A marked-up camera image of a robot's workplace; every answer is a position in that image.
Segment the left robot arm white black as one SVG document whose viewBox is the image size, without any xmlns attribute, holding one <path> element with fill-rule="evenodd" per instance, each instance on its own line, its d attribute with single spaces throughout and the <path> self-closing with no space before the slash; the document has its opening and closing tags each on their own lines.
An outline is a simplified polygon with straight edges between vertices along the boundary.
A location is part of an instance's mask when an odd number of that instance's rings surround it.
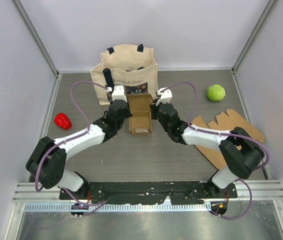
<svg viewBox="0 0 283 240">
<path fill-rule="evenodd" d="M 79 173 L 66 170 L 66 161 L 85 149 L 113 138 L 125 119 L 131 116 L 128 102 L 117 99 L 89 127 L 55 140 L 48 136 L 41 138 L 25 165 L 26 170 L 35 177 L 36 191 L 59 187 L 70 197 L 78 200 L 87 198 L 89 182 Z"/>
</svg>

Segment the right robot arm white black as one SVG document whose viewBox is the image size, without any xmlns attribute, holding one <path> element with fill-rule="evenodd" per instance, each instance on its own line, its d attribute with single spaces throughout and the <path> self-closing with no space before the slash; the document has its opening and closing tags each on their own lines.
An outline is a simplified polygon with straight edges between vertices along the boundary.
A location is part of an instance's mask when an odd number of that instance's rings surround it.
<svg viewBox="0 0 283 240">
<path fill-rule="evenodd" d="M 157 120 L 169 138 L 178 144 L 197 145 L 221 153 L 226 166 L 207 181 L 207 194 L 217 198 L 238 179 L 248 179 L 265 157 L 266 151 L 241 127 L 212 130 L 190 124 L 178 115 L 170 103 L 152 103 L 151 118 Z"/>
</svg>

